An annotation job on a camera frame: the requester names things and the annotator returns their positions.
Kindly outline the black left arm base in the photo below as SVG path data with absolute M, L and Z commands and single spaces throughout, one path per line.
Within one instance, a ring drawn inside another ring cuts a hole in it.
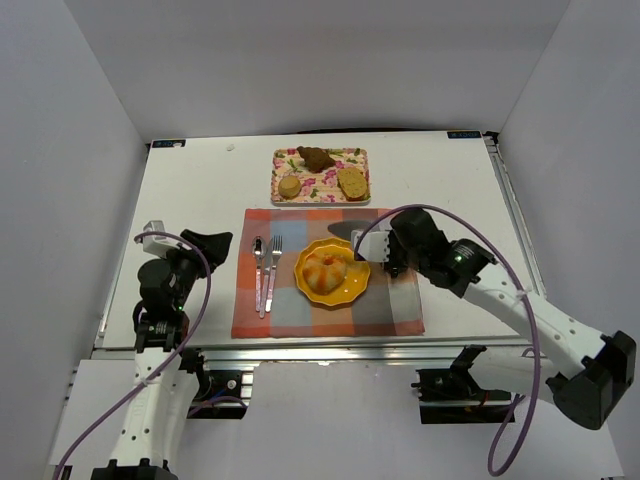
M 197 378 L 198 389 L 189 407 L 188 419 L 244 418 L 251 397 L 253 372 L 213 367 L 202 352 L 194 349 L 181 354 L 180 370 Z

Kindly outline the orange striped bread roll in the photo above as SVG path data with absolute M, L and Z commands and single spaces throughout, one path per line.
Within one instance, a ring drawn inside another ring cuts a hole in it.
M 346 277 L 346 271 L 346 260 L 336 254 L 312 253 L 302 267 L 306 284 L 318 295 L 328 295 L 339 287 Z

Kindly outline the brown toast slice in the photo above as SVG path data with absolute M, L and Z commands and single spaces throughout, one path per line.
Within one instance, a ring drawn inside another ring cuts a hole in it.
M 357 168 L 346 167 L 339 169 L 337 179 L 338 185 L 347 200 L 359 201 L 368 195 L 368 181 Z

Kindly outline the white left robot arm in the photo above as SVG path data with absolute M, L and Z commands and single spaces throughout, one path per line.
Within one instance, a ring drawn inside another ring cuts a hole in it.
M 194 284 L 206 287 L 228 256 L 230 232 L 165 233 L 149 222 L 135 240 L 151 255 L 137 272 L 134 309 L 134 388 L 124 402 L 124 422 L 108 463 L 94 479 L 173 479 L 174 460 L 188 410 L 204 378 L 202 357 L 186 344 L 197 324 L 186 312 Z

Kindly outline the steel spatula wooden handle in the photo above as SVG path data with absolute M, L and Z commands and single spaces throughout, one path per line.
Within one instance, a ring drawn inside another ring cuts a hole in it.
M 327 226 L 328 231 L 343 240 L 351 240 L 352 233 L 356 230 L 364 230 L 369 226 L 365 220 L 346 220 L 335 222 Z

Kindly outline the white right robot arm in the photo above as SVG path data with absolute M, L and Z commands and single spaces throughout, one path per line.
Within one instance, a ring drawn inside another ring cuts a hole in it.
M 396 209 L 390 228 L 410 268 L 538 347 L 552 368 L 544 376 L 536 367 L 535 381 L 547 386 L 567 418 L 589 430 L 601 428 L 634 381 L 637 344 L 631 336 L 621 330 L 607 335 L 526 292 L 487 242 L 448 240 L 423 207 Z

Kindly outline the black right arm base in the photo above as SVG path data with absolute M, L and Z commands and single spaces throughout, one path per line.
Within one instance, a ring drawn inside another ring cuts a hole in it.
M 484 390 L 470 375 L 486 346 L 470 345 L 447 368 L 417 370 L 411 388 L 417 393 L 423 425 L 513 423 L 509 413 L 513 397 L 503 390 Z

